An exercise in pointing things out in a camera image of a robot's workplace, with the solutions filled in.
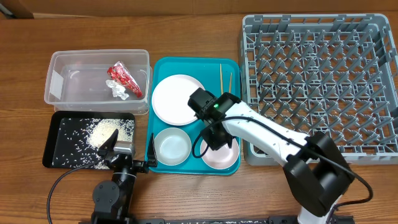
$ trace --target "pink bowl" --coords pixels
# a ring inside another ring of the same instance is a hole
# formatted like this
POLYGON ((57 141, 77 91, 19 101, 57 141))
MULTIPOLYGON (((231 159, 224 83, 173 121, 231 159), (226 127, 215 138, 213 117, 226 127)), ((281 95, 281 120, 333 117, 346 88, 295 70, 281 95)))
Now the pink bowl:
MULTIPOLYGON (((205 140, 200 144, 200 153, 202 154, 207 147, 205 140)), ((206 165, 214 169, 227 169, 230 168, 239 157, 241 150, 236 139, 232 141, 232 147, 229 148, 227 144, 222 146, 219 150, 213 151, 209 148, 206 154, 202 157, 206 165)))

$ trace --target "gray dish rack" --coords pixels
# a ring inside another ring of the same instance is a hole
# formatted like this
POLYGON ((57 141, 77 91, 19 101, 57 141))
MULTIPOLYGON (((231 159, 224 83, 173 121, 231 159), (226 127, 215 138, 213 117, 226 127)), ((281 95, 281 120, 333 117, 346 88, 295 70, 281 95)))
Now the gray dish rack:
MULTIPOLYGON (((243 19, 243 100, 286 128, 328 134, 354 164, 398 164, 397 61, 382 14, 243 19)), ((277 164, 244 144, 247 163, 277 164)))

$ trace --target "white plate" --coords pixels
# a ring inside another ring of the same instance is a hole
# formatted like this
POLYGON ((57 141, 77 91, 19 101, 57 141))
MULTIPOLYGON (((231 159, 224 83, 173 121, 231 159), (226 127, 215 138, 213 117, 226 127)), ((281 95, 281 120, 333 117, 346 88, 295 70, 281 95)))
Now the white plate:
POLYGON ((157 160, 168 166, 179 165, 191 153, 191 139, 179 128, 167 128, 154 140, 157 160))
MULTIPOLYGON (((200 144, 200 154, 202 154, 207 147, 205 140, 200 144)), ((239 157, 241 150, 236 139, 232 140, 232 147, 229 148, 227 144, 222 146, 219 150, 213 151, 209 148, 206 154, 202 157, 206 165, 214 169, 230 168, 239 157)))
POLYGON ((188 75, 172 75, 163 79, 152 96, 152 108, 156 116, 176 126, 196 121, 197 117, 188 106, 188 100, 198 88, 205 89, 198 80, 188 75))

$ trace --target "white bowl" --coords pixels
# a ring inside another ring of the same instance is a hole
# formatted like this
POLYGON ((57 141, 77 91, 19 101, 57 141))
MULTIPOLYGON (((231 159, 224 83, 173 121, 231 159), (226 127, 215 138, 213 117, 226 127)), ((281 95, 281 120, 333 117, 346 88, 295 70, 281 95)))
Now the white bowl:
POLYGON ((179 128, 167 128, 155 137, 157 160, 168 166, 185 161, 191 152, 191 139, 179 128))

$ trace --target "wood grain surface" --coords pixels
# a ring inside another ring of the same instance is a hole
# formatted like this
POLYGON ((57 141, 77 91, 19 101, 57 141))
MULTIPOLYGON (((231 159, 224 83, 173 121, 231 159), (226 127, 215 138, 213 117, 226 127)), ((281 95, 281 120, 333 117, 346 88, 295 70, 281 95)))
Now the wood grain surface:
MULTIPOLYGON (((385 12, 398 37, 398 12, 385 12)), ((65 172, 47 169, 42 154, 53 108, 44 103, 51 55, 59 50, 146 49, 153 67, 165 56, 238 60, 243 15, 109 17, 0 21, 0 223, 46 223, 45 204, 65 172)), ((147 116, 137 116, 136 146, 143 158, 147 116)), ((398 166, 353 166, 374 189, 374 199, 340 215, 357 223, 397 223, 398 166)), ((83 170, 64 178, 52 199, 54 223, 88 220, 93 188, 111 172, 83 170)), ((355 181, 342 201, 367 196, 355 181)), ((244 161, 229 177, 139 174, 131 212, 138 218, 261 218, 295 215, 300 205, 281 167, 244 161)))

